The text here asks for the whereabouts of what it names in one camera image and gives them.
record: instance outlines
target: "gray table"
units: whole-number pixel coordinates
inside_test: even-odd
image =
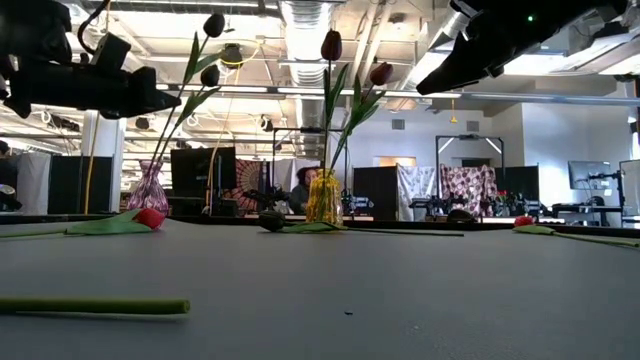
[[[0,316],[1,358],[640,359],[635,249],[258,231],[1,242],[1,295],[192,302],[183,320]]]

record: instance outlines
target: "purple vase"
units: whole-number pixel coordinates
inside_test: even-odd
[[[151,208],[168,215],[169,202],[158,180],[158,174],[160,173],[160,169],[162,169],[162,161],[155,163],[152,171],[149,171],[150,163],[151,161],[149,160],[140,161],[142,179],[138,182],[138,187],[131,193],[127,209]]]

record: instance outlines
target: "vase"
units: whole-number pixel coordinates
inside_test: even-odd
[[[340,182],[333,170],[318,170],[318,177],[311,183],[307,203],[307,222],[326,222],[342,226],[342,195]]]
[[[151,208],[168,215],[169,202],[158,180],[158,174],[162,169],[162,161],[155,163],[151,171],[149,171],[150,164],[151,161],[149,160],[140,161],[142,178],[138,182],[136,189],[131,193],[127,210]]]

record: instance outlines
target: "dark hair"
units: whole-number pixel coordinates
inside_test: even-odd
[[[9,144],[0,140],[0,154],[4,155],[9,152]]]
[[[317,166],[311,166],[311,167],[305,167],[305,168],[302,168],[302,169],[298,170],[298,172],[296,173],[296,177],[298,178],[298,183],[300,185],[304,185],[304,178],[307,176],[307,171],[309,171],[309,170],[316,171],[318,169],[319,169],[319,167],[317,167]]]

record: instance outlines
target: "computer monitor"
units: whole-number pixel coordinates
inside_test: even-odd
[[[572,190],[611,189],[611,179],[596,178],[605,174],[611,174],[611,164],[606,161],[569,161]]]
[[[175,196],[205,197],[212,148],[171,150],[171,182]],[[236,148],[218,148],[213,165],[213,186],[235,189]]]

